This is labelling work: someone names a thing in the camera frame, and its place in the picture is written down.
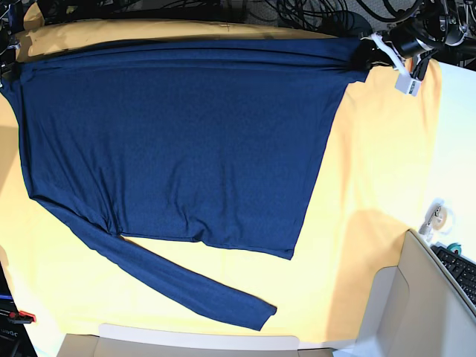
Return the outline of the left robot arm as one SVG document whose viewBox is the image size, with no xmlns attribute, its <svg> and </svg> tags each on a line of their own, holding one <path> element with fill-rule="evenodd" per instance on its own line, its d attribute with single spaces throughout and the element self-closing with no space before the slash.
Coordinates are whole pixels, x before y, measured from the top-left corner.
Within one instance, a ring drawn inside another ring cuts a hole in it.
<svg viewBox="0 0 476 357">
<path fill-rule="evenodd" d="M 423 73 L 431 59 L 475 71 L 474 1 L 383 1 L 386 16 L 367 1 L 357 4 L 386 25 L 373 35 L 400 60 L 413 60 L 414 77 Z"/>
</svg>

